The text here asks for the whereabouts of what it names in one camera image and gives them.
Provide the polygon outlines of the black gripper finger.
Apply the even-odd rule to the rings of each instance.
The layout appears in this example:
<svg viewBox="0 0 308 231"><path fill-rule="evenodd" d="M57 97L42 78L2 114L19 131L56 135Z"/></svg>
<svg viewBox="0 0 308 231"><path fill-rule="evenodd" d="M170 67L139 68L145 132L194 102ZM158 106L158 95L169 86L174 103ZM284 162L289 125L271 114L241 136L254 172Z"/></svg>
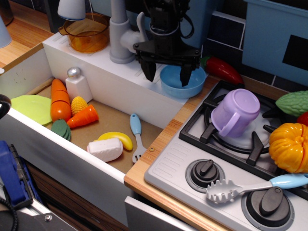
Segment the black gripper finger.
<svg viewBox="0 0 308 231"><path fill-rule="evenodd" d="M156 63L153 59L140 59L140 65L145 77L150 82L153 82L156 74Z"/></svg>
<svg viewBox="0 0 308 231"><path fill-rule="evenodd" d="M181 67L180 70L180 81L181 81L181 85L183 87L187 86L191 77L191 73L192 73L192 66L185 64Z"/></svg>

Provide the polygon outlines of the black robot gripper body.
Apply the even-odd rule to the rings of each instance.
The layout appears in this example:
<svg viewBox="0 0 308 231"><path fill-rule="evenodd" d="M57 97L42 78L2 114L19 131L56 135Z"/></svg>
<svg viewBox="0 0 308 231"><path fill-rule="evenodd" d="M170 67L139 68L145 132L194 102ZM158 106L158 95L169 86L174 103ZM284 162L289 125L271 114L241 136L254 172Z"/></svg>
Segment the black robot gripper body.
<svg viewBox="0 0 308 231"><path fill-rule="evenodd" d="M145 0L150 15L149 29L153 38L134 44L136 60L142 70L155 70L156 64L199 68L201 51L184 43L194 34L194 26L187 16L188 0Z"/></svg>

